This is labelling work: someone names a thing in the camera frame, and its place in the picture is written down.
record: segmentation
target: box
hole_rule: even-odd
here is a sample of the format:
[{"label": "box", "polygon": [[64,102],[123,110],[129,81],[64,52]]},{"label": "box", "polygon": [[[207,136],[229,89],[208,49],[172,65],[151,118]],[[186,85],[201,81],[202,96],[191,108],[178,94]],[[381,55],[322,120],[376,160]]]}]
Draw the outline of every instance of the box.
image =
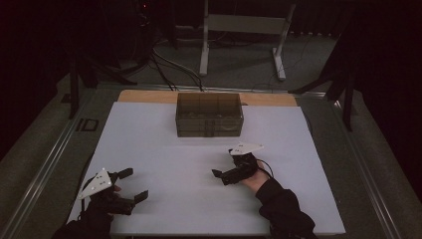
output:
[{"label": "box", "polygon": [[178,94],[176,126],[179,137],[240,136],[242,125],[239,94]]}]

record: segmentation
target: person's right hand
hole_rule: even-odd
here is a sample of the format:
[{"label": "person's right hand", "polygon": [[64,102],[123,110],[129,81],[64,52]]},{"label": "person's right hand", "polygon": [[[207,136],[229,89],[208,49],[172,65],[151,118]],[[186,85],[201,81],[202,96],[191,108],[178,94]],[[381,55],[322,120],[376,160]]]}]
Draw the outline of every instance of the person's right hand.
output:
[{"label": "person's right hand", "polygon": [[[262,161],[257,161],[258,166],[264,169]],[[262,170],[257,170],[254,175],[249,178],[243,179],[242,183],[247,185],[255,194],[261,186],[269,179],[269,176]]]}]

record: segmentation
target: black sleeve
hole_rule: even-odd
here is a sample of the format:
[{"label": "black sleeve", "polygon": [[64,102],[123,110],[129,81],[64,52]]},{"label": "black sleeve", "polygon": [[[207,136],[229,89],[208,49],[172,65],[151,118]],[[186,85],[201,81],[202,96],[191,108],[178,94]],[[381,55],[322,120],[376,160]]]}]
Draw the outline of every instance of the black sleeve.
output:
[{"label": "black sleeve", "polygon": [[71,221],[53,235],[53,239],[109,239],[112,216],[98,208],[88,206],[81,220]]},{"label": "black sleeve", "polygon": [[256,197],[263,206],[260,214],[270,220],[275,238],[303,237],[316,239],[313,220],[301,211],[298,199],[289,189],[270,178],[258,190]]}]

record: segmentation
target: white tabletop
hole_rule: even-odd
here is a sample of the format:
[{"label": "white tabletop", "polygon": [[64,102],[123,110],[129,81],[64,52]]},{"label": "white tabletop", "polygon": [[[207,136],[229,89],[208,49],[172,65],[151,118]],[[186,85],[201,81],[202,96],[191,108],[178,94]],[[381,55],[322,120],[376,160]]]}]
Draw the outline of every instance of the white tabletop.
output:
[{"label": "white tabletop", "polygon": [[[298,197],[316,223],[316,234],[344,233],[302,110],[298,107],[243,107],[240,137],[177,137],[175,104],[114,103],[85,181],[102,168],[134,174],[117,185],[121,196],[149,190],[132,215],[117,215],[112,234],[268,235],[261,206],[242,184],[224,186],[211,169],[234,167],[228,149],[239,141],[261,143],[254,152],[275,178]],[[78,217],[76,201],[70,220]]]}]

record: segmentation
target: gray floor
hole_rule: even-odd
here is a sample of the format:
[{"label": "gray floor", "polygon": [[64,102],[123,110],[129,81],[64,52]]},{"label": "gray floor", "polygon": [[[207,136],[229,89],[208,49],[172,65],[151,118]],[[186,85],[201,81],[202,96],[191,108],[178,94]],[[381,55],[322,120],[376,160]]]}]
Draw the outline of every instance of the gray floor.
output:
[{"label": "gray floor", "polygon": [[[283,93],[315,80],[334,44],[335,40],[324,37],[289,37],[283,54],[285,82],[275,78],[270,54],[277,38],[248,47],[212,49],[203,85],[210,91]],[[166,42],[155,49],[162,57],[198,72],[200,40],[180,40],[178,50]],[[184,73],[162,69],[181,90],[197,90]],[[66,221],[111,105],[121,90],[129,89],[100,77],[97,89],[82,91],[82,108],[73,120],[68,120],[70,106],[60,102],[69,92],[69,78],[61,80],[58,95],[1,161],[0,228],[5,234],[0,235],[4,238],[50,238]],[[131,89],[168,90],[151,64],[127,77],[138,82]],[[361,95],[355,93],[353,132],[348,132],[339,120],[337,105],[321,98],[328,86],[297,96],[297,101],[309,118],[346,229],[346,234],[330,238],[422,238],[422,205]],[[80,119],[98,120],[99,129],[76,131]]]}]

